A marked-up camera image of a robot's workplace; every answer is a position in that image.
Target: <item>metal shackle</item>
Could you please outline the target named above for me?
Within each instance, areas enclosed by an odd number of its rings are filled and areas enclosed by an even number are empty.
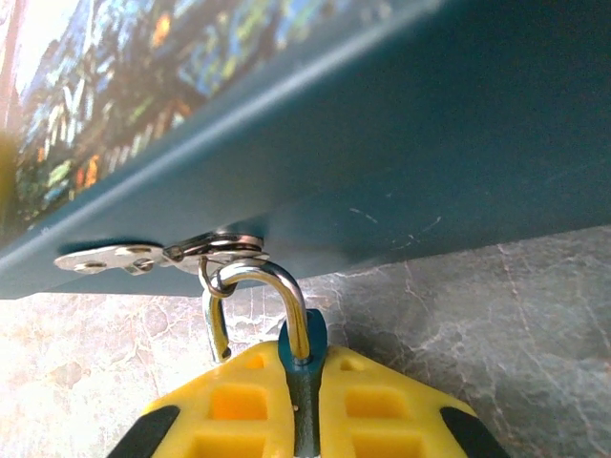
[[[200,277],[206,275],[205,262],[200,265]],[[226,361],[231,356],[229,337],[222,309],[222,297],[215,292],[232,291],[239,281],[261,281],[276,288],[286,308],[286,327],[290,351],[295,362],[306,364],[310,356],[307,336],[306,301],[297,281],[281,266],[269,260],[244,259],[231,262],[217,270],[209,279],[212,288],[204,284],[202,295],[203,315],[208,330],[208,340],[216,362]]]

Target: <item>marble surface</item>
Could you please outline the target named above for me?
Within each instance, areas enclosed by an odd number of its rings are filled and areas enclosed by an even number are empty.
[[[608,457],[610,240],[594,228],[300,284],[333,343],[467,401],[512,456]],[[198,300],[0,305],[0,456],[105,456],[150,401],[212,367]],[[284,319],[267,288],[226,311],[237,350]]]

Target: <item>padlock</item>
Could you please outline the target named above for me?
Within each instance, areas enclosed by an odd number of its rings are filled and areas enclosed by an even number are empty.
[[[327,346],[319,310],[268,260],[200,266],[213,356],[230,355],[222,299],[239,281],[274,286],[287,319],[259,343],[145,410],[109,458],[507,457],[473,410],[347,348]]]

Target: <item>padlock shackle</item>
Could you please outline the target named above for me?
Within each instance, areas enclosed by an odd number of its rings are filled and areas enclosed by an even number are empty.
[[[310,356],[307,336],[306,301],[297,281],[280,265],[269,260],[236,260],[217,270],[210,283],[217,290],[226,290],[239,281],[261,281],[273,286],[281,295],[286,308],[286,327],[291,353],[297,363],[307,363]],[[231,356],[229,337],[225,326],[222,299],[204,288],[203,314],[208,329],[212,354],[217,362]]]

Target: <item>colorful printed image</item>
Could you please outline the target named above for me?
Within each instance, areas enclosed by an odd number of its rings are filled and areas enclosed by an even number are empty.
[[[18,145],[0,243],[351,1],[0,0],[0,126]]]

